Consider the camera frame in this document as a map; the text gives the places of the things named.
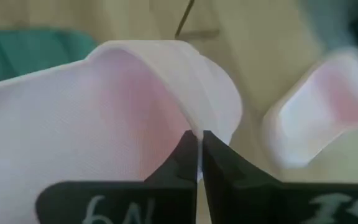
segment clip jaw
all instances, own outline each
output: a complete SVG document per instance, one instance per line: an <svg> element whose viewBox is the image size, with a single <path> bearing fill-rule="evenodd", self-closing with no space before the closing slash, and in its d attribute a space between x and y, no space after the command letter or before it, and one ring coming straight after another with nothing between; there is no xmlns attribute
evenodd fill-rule
<svg viewBox="0 0 358 224"><path fill-rule="evenodd" d="M204 184L213 224L358 224L358 184L283 183L204 132Z"/></svg>
<svg viewBox="0 0 358 224"><path fill-rule="evenodd" d="M41 224L166 224L196 219L197 138L184 133L144 182L60 182L36 201Z"/></svg>

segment green surface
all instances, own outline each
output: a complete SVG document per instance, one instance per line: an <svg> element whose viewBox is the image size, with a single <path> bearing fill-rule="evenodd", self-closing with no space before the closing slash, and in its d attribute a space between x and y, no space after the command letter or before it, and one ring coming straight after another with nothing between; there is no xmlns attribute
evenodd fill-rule
<svg viewBox="0 0 358 224"><path fill-rule="evenodd" d="M95 47L75 30L0 30L0 81L84 59Z"/></svg>

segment white cloth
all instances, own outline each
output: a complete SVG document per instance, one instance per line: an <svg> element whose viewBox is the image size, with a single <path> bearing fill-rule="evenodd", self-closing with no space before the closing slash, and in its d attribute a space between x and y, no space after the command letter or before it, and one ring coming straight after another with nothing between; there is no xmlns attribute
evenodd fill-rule
<svg viewBox="0 0 358 224"><path fill-rule="evenodd" d="M65 180L144 180L184 131L228 143L242 106L228 75L174 40L110 41L86 59L0 82L0 224L38 223Z"/></svg>

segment blurry background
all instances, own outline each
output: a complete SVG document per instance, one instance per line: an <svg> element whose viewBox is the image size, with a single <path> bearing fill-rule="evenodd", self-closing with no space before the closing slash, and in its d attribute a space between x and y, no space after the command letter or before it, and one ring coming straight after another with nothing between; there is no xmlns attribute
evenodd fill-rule
<svg viewBox="0 0 358 224"><path fill-rule="evenodd" d="M97 43L174 39L186 0L0 0L0 30L50 27L89 34ZM358 182L358 131L335 140L303 169L282 170L265 153L263 115L319 58L355 44L348 31L358 0L196 0L185 41L222 66L243 99L232 148L275 177ZM209 223L203 184L198 223Z"/></svg>

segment white fabric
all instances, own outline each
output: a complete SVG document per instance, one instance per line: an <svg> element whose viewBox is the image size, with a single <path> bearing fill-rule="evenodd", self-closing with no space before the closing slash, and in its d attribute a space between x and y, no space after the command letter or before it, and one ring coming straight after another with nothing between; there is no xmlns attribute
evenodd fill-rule
<svg viewBox="0 0 358 224"><path fill-rule="evenodd" d="M315 65L264 118L265 142L282 167L304 167L342 133L358 129L358 49Z"/></svg>
<svg viewBox="0 0 358 224"><path fill-rule="evenodd" d="M184 131L228 143L242 106L228 75L179 41L111 41L85 60L0 82L0 224L38 223L64 180L144 180Z"/></svg>

